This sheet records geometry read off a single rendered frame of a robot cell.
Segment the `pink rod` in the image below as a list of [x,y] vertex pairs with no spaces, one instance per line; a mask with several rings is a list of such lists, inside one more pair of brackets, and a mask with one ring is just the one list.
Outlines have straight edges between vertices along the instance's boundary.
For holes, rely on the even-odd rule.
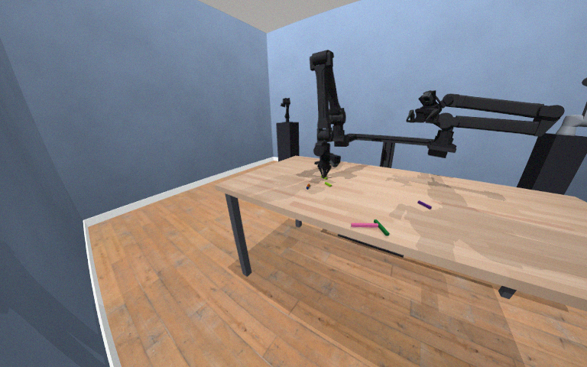
[[352,227],[375,227],[378,228],[377,223],[352,223]]

